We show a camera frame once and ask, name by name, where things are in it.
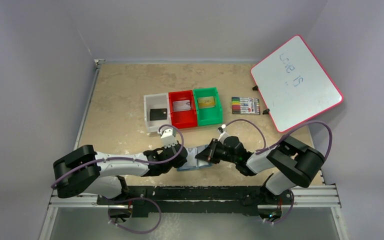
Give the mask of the blue card holder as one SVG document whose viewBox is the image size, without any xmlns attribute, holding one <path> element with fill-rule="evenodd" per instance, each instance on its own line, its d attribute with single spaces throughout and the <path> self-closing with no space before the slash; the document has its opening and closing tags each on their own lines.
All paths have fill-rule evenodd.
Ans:
<svg viewBox="0 0 384 240">
<path fill-rule="evenodd" d="M 181 171 L 192 171 L 192 170 L 198 170 L 202 168 L 211 167 L 212 164 L 210 162 L 199 160 L 196 158 L 196 155 L 200 152 L 202 152 L 208 145 L 200 145 L 196 147 L 188 147 L 187 150 L 187 157 L 186 157 L 186 163 L 178 167 L 176 170 L 178 172 Z"/>
</svg>

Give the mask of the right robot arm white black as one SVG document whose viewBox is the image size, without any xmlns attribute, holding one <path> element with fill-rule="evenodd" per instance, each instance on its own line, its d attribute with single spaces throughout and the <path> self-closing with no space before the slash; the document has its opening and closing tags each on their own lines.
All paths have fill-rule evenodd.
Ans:
<svg viewBox="0 0 384 240">
<path fill-rule="evenodd" d="M 278 171 L 268 177 L 262 186 L 264 192 L 274 196 L 295 186 L 307 188 L 326 162 L 322 153 L 292 136 L 287 136 L 275 148 L 261 154 L 246 150 L 236 136 L 228 136 L 222 141 L 212 139 L 195 157 L 212 164 L 221 161 L 233 163 L 247 177 L 277 168 Z"/>
</svg>

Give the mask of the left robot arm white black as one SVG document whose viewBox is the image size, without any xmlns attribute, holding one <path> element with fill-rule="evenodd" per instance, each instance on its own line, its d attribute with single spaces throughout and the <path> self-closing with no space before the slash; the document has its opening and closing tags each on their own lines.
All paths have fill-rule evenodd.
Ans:
<svg viewBox="0 0 384 240">
<path fill-rule="evenodd" d="M 156 177 L 187 162 L 188 152 L 181 144 L 146 150 L 134 155 L 114 155 L 84 145 L 53 163 L 55 182 L 61 199 L 82 193 L 113 199 L 123 193 L 124 176 Z"/>
</svg>

